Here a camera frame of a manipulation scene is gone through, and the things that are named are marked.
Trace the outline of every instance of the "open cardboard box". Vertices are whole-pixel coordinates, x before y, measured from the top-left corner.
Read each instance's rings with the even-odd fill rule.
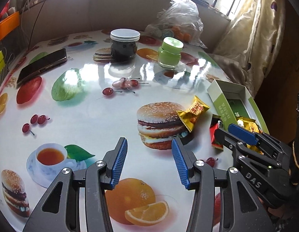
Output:
[[[255,119],[262,131],[269,134],[265,121],[247,88],[221,80],[214,80],[207,89],[218,115],[221,116],[224,129],[236,124],[236,117]]]

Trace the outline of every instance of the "smartphone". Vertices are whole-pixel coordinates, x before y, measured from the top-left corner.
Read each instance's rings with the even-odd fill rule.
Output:
[[[65,61],[67,61],[66,49],[60,49],[34,61],[21,70],[17,80],[17,86]]]

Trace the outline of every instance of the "metal screw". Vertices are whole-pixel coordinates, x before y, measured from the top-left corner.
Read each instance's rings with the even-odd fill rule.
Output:
[[[197,160],[197,161],[195,162],[195,164],[196,164],[197,166],[199,166],[199,167],[202,167],[202,166],[204,166],[204,161],[202,161],[202,160]]]
[[[103,167],[104,166],[104,161],[103,160],[98,160],[97,162],[96,162],[96,166],[97,167]]]
[[[237,170],[237,168],[235,168],[235,167],[231,167],[231,168],[230,168],[230,172],[231,172],[231,173],[237,173],[238,170]]]
[[[63,174],[70,173],[70,168],[65,167],[61,172],[62,172]]]

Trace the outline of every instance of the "tangerine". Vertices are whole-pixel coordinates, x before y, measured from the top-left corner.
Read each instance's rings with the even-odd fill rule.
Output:
[[[132,223],[125,218],[125,211],[156,202],[153,189],[144,181],[135,178],[119,181],[114,190],[106,191],[106,199],[110,217],[127,225]]]
[[[160,201],[125,212],[128,221],[139,226],[152,226],[163,221],[169,213],[167,202]]]
[[[158,52],[149,48],[139,49],[136,52],[140,57],[150,59],[147,56],[158,56]]]
[[[6,109],[6,104],[0,104],[0,115],[4,112]]]
[[[0,96],[0,105],[5,104],[7,102],[8,99],[8,93],[4,93]]]

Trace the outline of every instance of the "gold candy wrapper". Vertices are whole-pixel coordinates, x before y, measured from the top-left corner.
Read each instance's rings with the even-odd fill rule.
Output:
[[[186,111],[177,111],[177,114],[189,132],[192,132],[200,114],[206,112],[210,107],[203,103],[197,96],[194,97],[192,105]]]
[[[257,132],[257,133],[261,133],[261,129],[259,128],[259,126],[257,125],[256,121],[254,119],[250,119],[250,118],[244,118],[244,117],[238,117],[236,118],[237,124],[243,128],[245,128],[246,130],[248,130],[249,132]],[[256,146],[252,145],[248,145],[247,147],[257,153],[263,154]]]

